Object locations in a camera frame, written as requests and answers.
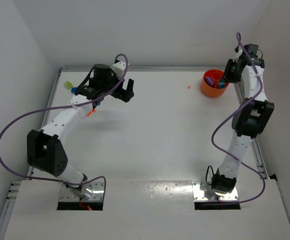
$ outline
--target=purple object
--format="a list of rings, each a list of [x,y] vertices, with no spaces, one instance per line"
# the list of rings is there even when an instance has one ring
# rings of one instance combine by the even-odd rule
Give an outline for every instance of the purple object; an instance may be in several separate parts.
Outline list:
[[[209,76],[205,77],[205,82],[206,82],[206,84],[208,84],[212,88],[215,87],[215,82],[211,79],[211,77],[209,77]]]

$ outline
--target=metal base plate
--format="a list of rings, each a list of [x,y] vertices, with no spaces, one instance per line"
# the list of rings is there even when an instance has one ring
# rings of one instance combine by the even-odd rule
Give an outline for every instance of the metal base plate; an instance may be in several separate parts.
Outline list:
[[[99,203],[102,202],[103,200],[103,195],[104,195],[104,182],[91,182],[91,185],[93,186],[93,194],[90,199],[84,200],[82,202],[84,203]],[[59,199],[58,201],[60,203],[68,203],[68,202],[74,202],[78,203],[79,198],[74,196],[69,188],[66,188],[65,185],[61,186],[60,189],[60,194],[59,194]]]
[[[231,193],[221,194],[211,189],[206,182],[193,182],[193,195],[196,210],[240,209],[237,188]]]

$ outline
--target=black cable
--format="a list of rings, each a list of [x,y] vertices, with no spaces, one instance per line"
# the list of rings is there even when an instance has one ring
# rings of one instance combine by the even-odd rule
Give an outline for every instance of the black cable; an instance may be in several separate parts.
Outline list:
[[[214,176],[215,173],[214,173],[214,169],[213,169],[213,167],[212,167],[211,165],[209,165],[209,166],[207,167],[207,172],[206,172],[205,181],[206,181],[206,183],[207,183],[208,185],[211,185],[211,183],[208,183],[208,182],[207,182],[209,169],[211,169],[211,172],[213,173],[212,177]]]
[[[263,59],[264,53],[260,49],[258,49],[261,52],[261,59]]]
[[[91,72],[94,70],[94,67],[92,67],[92,69],[90,70],[90,72],[87,74],[87,76],[85,77],[85,79],[80,83],[80,85],[78,85],[78,87],[85,85],[87,83],[87,81],[90,79],[90,75]]]

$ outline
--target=small orange piece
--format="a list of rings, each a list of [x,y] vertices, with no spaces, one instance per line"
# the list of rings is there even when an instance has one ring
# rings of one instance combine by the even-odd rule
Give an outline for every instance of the small orange piece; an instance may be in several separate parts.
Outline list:
[[[96,112],[96,109],[93,109],[92,111],[90,111],[89,113],[87,113],[86,116],[89,117],[94,112]]]

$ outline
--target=yellow object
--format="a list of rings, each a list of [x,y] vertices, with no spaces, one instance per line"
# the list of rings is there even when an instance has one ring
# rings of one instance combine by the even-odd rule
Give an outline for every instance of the yellow object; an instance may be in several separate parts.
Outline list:
[[[64,86],[65,86],[65,88],[67,88],[69,90],[71,90],[74,87],[73,84],[71,84],[69,81],[65,82]]]

